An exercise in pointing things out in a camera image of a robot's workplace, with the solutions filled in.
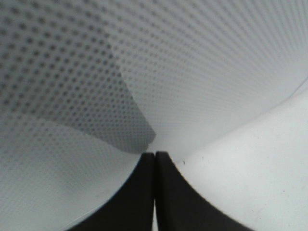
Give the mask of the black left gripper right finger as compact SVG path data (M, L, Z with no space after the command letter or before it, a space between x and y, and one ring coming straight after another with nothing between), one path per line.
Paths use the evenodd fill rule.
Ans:
M155 205L160 231L250 231L204 199L167 152L155 154Z

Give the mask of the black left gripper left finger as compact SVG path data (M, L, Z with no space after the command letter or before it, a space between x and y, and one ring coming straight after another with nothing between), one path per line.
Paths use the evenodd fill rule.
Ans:
M154 213L154 154L141 155L121 188L71 231L150 231Z

